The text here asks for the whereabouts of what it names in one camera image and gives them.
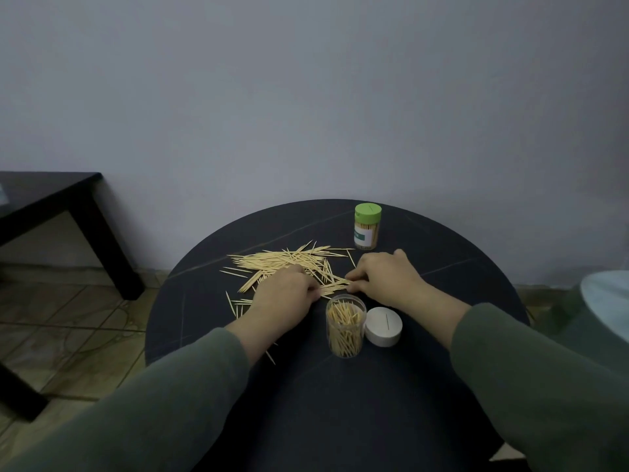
green long-sleeve shirt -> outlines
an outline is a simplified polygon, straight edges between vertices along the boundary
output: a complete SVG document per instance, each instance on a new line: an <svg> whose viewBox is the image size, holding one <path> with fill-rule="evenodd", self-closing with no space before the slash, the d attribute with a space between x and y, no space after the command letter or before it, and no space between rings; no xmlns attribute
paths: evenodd
<svg viewBox="0 0 629 472"><path fill-rule="evenodd" d="M451 359L534 471L629 469L624 378L489 304L463 317ZM248 371L239 340L217 328L151 365L3 472L190 470L220 434Z"/></svg>

white and green label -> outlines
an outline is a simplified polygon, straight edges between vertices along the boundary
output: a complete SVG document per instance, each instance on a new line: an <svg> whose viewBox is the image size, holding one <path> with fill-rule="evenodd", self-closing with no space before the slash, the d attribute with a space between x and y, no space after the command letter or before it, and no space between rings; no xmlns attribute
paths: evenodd
<svg viewBox="0 0 629 472"><path fill-rule="evenodd" d="M354 225L354 242L358 246L371 246L373 230Z"/></svg>

table leg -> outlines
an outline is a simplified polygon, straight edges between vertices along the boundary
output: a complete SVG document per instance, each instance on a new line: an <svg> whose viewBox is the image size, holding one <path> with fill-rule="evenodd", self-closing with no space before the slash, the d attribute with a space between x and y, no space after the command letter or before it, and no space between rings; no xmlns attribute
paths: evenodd
<svg viewBox="0 0 629 472"><path fill-rule="evenodd" d="M76 196L68 210L125 300L137 300L144 284L126 260L91 192Z"/></svg>
<svg viewBox="0 0 629 472"><path fill-rule="evenodd" d="M0 402L23 419L34 421L48 400L0 364Z"/></svg>

green lid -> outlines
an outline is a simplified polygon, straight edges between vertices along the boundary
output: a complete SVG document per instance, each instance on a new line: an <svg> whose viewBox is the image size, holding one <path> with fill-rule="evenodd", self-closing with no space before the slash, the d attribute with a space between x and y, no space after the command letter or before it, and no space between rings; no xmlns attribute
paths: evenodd
<svg viewBox="0 0 629 472"><path fill-rule="evenodd" d="M382 207L378 204L358 204L354 212L354 219L358 223L373 225L380 222Z"/></svg>

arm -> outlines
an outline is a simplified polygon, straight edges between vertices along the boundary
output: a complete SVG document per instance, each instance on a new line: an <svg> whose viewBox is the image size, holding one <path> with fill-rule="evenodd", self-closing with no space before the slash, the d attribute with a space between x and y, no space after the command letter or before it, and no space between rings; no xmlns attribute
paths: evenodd
<svg viewBox="0 0 629 472"><path fill-rule="evenodd" d="M624 378L495 306L470 307L428 285L402 250L363 255L347 278L348 291L404 311L450 350L498 433L534 470L629 467Z"/></svg>
<svg viewBox="0 0 629 472"><path fill-rule="evenodd" d="M152 364L3 472L192 469L220 435L250 365L318 298L300 267L279 270L245 315Z"/></svg>

